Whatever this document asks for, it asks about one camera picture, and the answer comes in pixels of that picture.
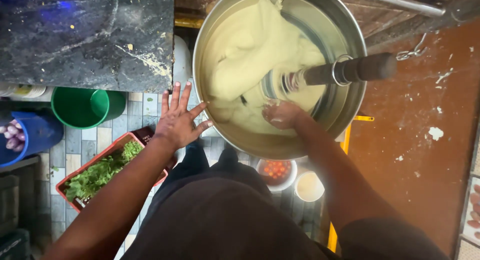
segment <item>black countertop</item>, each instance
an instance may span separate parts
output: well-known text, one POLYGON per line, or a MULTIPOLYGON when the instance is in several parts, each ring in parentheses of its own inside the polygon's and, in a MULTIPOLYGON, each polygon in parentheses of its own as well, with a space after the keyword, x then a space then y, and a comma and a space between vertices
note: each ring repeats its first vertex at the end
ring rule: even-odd
POLYGON ((160 93, 174 0, 0 0, 0 81, 160 93))

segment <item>metal ring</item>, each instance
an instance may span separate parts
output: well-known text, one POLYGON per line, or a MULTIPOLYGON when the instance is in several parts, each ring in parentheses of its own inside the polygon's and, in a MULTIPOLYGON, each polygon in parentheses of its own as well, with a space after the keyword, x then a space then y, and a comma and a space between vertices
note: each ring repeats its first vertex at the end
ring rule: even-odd
POLYGON ((337 84, 338 86, 344 87, 344 86, 350 85, 351 82, 348 83, 348 84, 346 84, 346 85, 344 85, 344 84, 339 83, 339 81, 337 81, 337 79, 335 78, 335 65, 336 65, 336 64, 338 63, 338 61, 339 61, 340 59, 342 59, 342 58, 347 58, 347 59, 349 59, 349 60, 352 60, 352 59, 353 59, 353 57, 351 57, 351 56, 349 56, 349 55, 347 55, 347 54, 340 55, 340 56, 335 60, 335 62, 333 62, 333 65, 332 65, 332 77, 333 77, 333 80, 335 81, 335 84, 337 84))

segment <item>dough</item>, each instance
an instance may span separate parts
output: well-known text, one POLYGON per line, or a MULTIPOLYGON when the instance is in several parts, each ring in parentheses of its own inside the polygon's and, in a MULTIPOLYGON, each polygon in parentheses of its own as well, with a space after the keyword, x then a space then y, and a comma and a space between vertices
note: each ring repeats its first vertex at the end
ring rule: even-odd
POLYGON ((270 0, 233 13, 214 31, 206 48, 201 65, 208 81, 208 110, 218 123, 230 122, 259 134, 295 135, 293 130, 274 128, 262 117, 268 98, 261 79, 270 70, 278 98, 293 101, 303 110, 312 110, 325 90, 322 85, 303 85, 287 95, 280 91, 280 73, 325 64, 325 59, 270 0))

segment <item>chain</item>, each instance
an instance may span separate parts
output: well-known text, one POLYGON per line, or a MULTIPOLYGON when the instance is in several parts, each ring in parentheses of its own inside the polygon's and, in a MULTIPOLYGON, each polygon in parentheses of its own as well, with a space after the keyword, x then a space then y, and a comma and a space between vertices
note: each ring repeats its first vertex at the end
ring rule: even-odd
POLYGON ((399 52, 397 55, 396 55, 396 59, 398 61, 402 61, 402 60, 407 60, 409 59, 410 57, 412 56, 416 56, 416 57, 419 57, 421 55, 423 55, 423 53, 427 50, 426 47, 424 47, 423 49, 420 50, 420 46, 422 45, 423 41, 425 40, 425 37, 427 36, 427 33, 423 34, 423 37, 421 38, 421 41, 417 44, 417 46, 415 46, 415 48, 413 49, 413 51, 402 51, 402 52, 399 52))

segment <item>red onion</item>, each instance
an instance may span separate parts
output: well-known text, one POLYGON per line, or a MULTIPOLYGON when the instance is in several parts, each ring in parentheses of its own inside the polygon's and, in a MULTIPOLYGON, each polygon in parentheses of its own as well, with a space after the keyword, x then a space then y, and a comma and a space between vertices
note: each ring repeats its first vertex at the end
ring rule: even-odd
POLYGON ((10 140, 8 140, 7 142, 7 149, 14 149, 16 148, 18 145, 20 144, 20 140, 18 140, 17 138, 11 138, 10 140))
POLYGON ((18 140, 20 140, 22 142, 25 142, 25 134, 24 133, 18 133, 16 135, 16 137, 18 138, 18 140))
POLYGON ((7 130, 9 133, 13 135, 16 135, 19 133, 18 128, 16 128, 15 125, 12 125, 12 124, 8 125, 7 130))
POLYGON ((4 136, 5 136, 5 138, 7 138, 7 139, 10 139, 10 138, 12 138, 12 137, 14 137, 14 136, 15 136, 15 135, 13 135, 13 134, 9 133, 8 131, 7 131, 7 132, 4 132, 4 133, 3 133, 3 135, 4 135, 4 136))
POLYGON ((13 150, 15 152, 21 152, 25 147, 25 144, 24 143, 20 143, 17 147, 15 147, 13 150))

